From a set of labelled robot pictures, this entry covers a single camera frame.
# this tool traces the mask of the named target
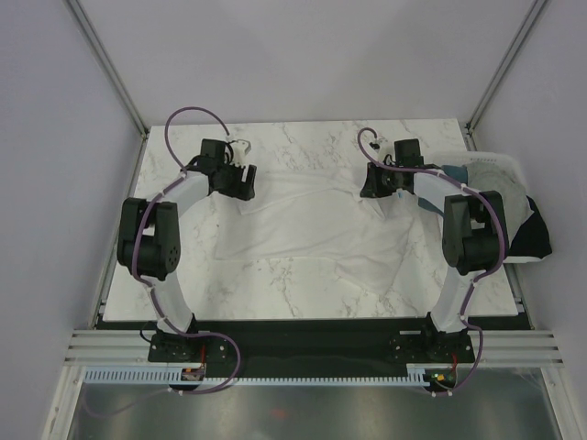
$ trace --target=marble table surface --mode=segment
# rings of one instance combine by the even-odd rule
[[[434,151],[465,150],[455,119],[229,125],[234,138],[250,141],[248,160],[260,171],[356,166],[366,169],[367,161],[356,141],[362,127],[373,127],[389,140],[419,138],[425,158]],[[224,139],[224,132],[216,125],[174,126],[170,130],[174,150],[184,162],[199,152],[202,138]],[[163,127],[155,126],[150,131],[135,195],[154,194],[177,174],[177,165],[165,148]],[[437,301],[447,265],[434,214],[421,210],[409,231],[392,288],[378,295],[341,279],[335,274],[335,262],[325,258],[215,260],[219,228],[216,197],[220,196],[197,203],[180,222],[182,258],[178,277],[197,319],[416,317],[426,315]],[[517,314],[503,269],[480,283],[470,314]],[[104,319],[155,319],[145,290],[126,268],[118,265]]]

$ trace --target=metal floor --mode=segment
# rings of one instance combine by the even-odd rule
[[[116,417],[76,413],[70,439],[560,439],[538,370],[481,370],[452,398],[406,388],[240,386],[205,396],[164,393]],[[84,385],[110,412],[153,386]]]

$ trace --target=black mounting bracket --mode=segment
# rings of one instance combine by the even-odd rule
[[[467,329],[458,333],[439,332],[432,322],[430,313],[426,316],[419,333],[394,334],[390,339],[390,346],[393,360],[406,364],[451,364],[453,354],[459,362],[469,363],[475,359]]]

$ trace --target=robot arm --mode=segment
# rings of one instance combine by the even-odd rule
[[[179,219],[214,191],[241,200],[252,199],[256,167],[249,166],[243,181],[246,168],[240,165],[249,151],[250,144],[246,141],[228,144],[204,139],[200,155],[186,167],[183,182],[168,191],[150,213],[148,227],[152,228],[152,235],[143,233],[141,238],[138,275],[152,284],[163,315],[183,332],[191,330],[195,318],[185,303],[175,271],[181,256]],[[122,205],[116,257],[131,273],[138,225],[152,198],[131,197]],[[174,333],[162,320],[159,320],[158,327],[165,333]]]
[[[389,153],[380,149],[380,161],[391,157]],[[395,142],[394,153],[398,168],[438,169],[435,165],[424,164],[417,139]],[[427,200],[443,214],[442,251],[449,269],[430,318],[434,332],[456,334],[465,329],[461,306],[473,279],[491,269],[499,257],[499,241],[491,217],[479,199],[436,175],[391,171],[372,163],[368,165],[367,180],[360,195],[386,197],[400,189]],[[501,195],[498,192],[481,192],[481,195],[497,214],[507,244]]]

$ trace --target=gray wall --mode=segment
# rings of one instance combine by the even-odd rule
[[[39,438],[139,146],[60,0],[0,13],[0,438]]]
[[[230,122],[465,120],[532,0],[82,3],[160,125],[183,105]]]
[[[554,255],[523,267],[526,298],[552,328],[587,414],[587,2],[551,2],[477,130],[517,157]]]

